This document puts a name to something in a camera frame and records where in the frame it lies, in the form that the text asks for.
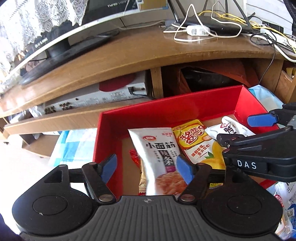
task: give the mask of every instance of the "gray ribbed panel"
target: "gray ribbed panel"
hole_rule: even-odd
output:
[[[22,233],[21,237],[26,241],[279,240],[273,235],[243,239],[219,233],[195,207],[181,205],[172,196],[123,196],[116,204],[99,207],[86,225],[72,233],[56,237]]]

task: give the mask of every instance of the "white floor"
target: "white floor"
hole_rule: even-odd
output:
[[[16,142],[0,142],[0,157],[0,213],[5,223],[19,233],[11,213],[14,201],[53,167],[47,165],[49,158],[22,150]]]

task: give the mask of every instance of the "white power adapter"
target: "white power adapter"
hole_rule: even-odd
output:
[[[186,33],[191,36],[209,36],[205,29],[201,25],[189,25],[186,27]]]

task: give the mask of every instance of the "black label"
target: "black label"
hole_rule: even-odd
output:
[[[264,162],[233,160],[232,163],[233,165],[241,169],[260,173],[267,173],[267,163]]]

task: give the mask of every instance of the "wooden tabletop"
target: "wooden tabletop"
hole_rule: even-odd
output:
[[[25,86],[15,86],[0,100],[0,117],[41,104],[82,87],[154,67],[219,58],[272,58],[269,46],[252,44],[248,36],[175,42],[159,27],[121,32],[88,52]],[[279,53],[276,59],[283,59]]]

